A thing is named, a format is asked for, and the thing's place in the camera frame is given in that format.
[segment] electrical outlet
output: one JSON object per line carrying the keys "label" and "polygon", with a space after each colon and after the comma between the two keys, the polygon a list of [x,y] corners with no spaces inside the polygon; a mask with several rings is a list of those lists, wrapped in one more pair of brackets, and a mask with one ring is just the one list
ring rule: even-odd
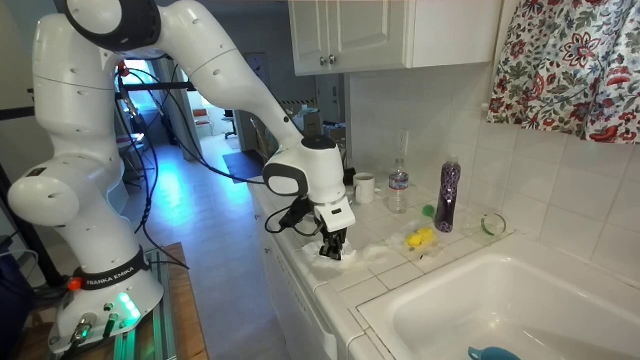
{"label": "electrical outlet", "polygon": [[409,149],[409,130],[400,129],[398,130],[398,154],[402,156],[406,156],[407,151]]}

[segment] franka emika robot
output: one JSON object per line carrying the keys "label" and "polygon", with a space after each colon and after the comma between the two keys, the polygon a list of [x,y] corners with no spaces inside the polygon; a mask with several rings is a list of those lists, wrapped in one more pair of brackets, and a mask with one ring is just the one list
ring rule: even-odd
{"label": "franka emika robot", "polygon": [[52,352],[131,331],[162,299],[131,223],[107,201],[124,172],[113,126],[115,69],[125,58],[168,54],[198,91],[224,109],[249,111],[280,144],[264,167],[277,195],[306,197],[322,229],[325,256],[340,258],[355,217],[346,198],[340,152],[332,140],[305,138],[246,64],[226,31],[200,3],[67,0],[65,14],[38,23],[33,83],[38,123],[53,159],[10,189],[21,218],[54,227],[81,267],[81,288],[62,300]]}

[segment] plastic bottle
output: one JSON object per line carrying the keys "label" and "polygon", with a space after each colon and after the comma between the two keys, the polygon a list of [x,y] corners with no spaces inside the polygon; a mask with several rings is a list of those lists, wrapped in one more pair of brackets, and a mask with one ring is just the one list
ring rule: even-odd
{"label": "plastic bottle", "polygon": [[438,211],[436,212],[436,229],[443,233],[450,233],[453,230],[453,215],[456,211],[456,200],[458,200],[458,183],[462,169],[458,164],[458,158],[450,156],[449,160],[442,165],[442,175],[440,176],[440,198],[438,199]]}
{"label": "plastic bottle", "polygon": [[404,159],[396,159],[396,165],[389,174],[389,211],[395,214],[406,213],[407,203],[404,190],[409,187],[409,174],[404,170]]}

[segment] upper cabinet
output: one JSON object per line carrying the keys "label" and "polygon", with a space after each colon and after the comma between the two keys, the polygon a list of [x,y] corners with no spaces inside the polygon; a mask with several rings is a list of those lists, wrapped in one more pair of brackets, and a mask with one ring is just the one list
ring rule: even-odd
{"label": "upper cabinet", "polygon": [[493,60],[502,0],[289,1],[297,75]]}

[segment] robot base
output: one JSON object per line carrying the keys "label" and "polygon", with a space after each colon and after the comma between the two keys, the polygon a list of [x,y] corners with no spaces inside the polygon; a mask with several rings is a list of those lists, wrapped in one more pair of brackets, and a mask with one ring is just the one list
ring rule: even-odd
{"label": "robot base", "polygon": [[49,349],[54,354],[68,350],[78,322],[86,313],[95,314],[97,321],[82,346],[102,339],[111,314],[118,314],[111,336],[131,331],[138,326],[144,316],[154,310],[163,294],[163,285],[151,271],[140,271],[131,278],[108,288],[71,291],[58,306],[56,324],[49,334]]}

